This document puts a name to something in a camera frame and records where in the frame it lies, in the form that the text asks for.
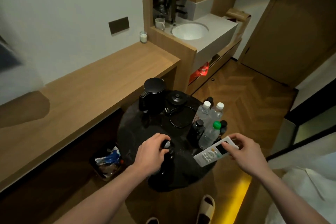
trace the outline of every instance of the green bottle cap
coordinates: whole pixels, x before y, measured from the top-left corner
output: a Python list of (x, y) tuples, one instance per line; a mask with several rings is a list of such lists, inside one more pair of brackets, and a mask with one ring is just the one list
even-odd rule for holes
[(217, 129), (217, 130), (219, 130), (219, 129), (221, 129), (221, 123), (219, 122), (219, 121), (215, 121), (214, 123), (213, 123), (213, 125), (212, 125), (212, 127), (214, 128), (214, 129)]

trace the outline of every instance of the white sink basin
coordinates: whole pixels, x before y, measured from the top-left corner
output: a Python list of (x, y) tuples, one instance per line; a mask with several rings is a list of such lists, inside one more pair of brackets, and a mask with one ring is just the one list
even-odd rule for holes
[(186, 23), (174, 27), (172, 34), (184, 40), (195, 40), (202, 38), (208, 33), (208, 28), (199, 23)]

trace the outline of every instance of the white slipper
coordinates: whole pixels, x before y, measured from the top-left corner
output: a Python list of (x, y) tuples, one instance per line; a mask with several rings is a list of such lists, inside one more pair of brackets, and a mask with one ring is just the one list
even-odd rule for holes
[(159, 220), (155, 217), (149, 218), (146, 224), (159, 224)]
[(215, 212), (215, 201), (210, 195), (205, 195), (202, 198), (201, 205), (197, 215), (196, 224), (210, 223)]

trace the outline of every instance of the black cable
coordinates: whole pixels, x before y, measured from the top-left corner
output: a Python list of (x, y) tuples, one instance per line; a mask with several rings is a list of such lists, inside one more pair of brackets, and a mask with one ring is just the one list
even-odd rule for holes
[(187, 127), (187, 126), (189, 126), (189, 125), (191, 124), (191, 123), (188, 123), (187, 125), (180, 127), (180, 126), (176, 126), (176, 125), (171, 121), (171, 118), (170, 118), (170, 117), (171, 117), (171, 114), (172, 114), (173, 112), (175, 112), (176, 110), (182, 110), (184, 107), (187, 107), (187, 108), (193, 110), (193, 111), (196, 113), (196, 111), (195, 111), (194, 108), (192, 108), (191, 106), (187, 106), (187, 105), (183, 105), (183, 106), (176, 107), (176, 108), (172, 109), (172, 110), (170, 111), (170, 114), (169, 114), (169, 121), (170, 121), (170, 123), (171, 123), (174, 127), (176, 127), (176, 128), (185, 128), (185, 127)]

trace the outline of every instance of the wooden floor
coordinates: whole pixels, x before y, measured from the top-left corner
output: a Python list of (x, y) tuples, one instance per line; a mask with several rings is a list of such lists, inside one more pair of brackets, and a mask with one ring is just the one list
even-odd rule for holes
[[(223, 102), (223, 119), (228, 122), (226, 135), (245, 134), (257, 141), (267, 155), (294, 95), (290, 88), (229, 60), (194, 97), (203, 101), (212, 96), (215, 103)], [(1, 222), (53, 223), (102, 187), (104, 182), (91, 171), (87, 157), (99, 145), (115, 138), (120, 115), (109, 117), (43, 167), (0, 194)], [(204, 194), (210, 194), (216, 202), (212, 224), (233, 223), (249, 183), (250, 177), (240, 171), (234, 161), (223, 158), (202, 180), (184, 189), (157, 193), (145, 182), (141, 183), (111, 223), (142, 224), (152, 216), (159, 218), (161, 224), (195, 223)]]

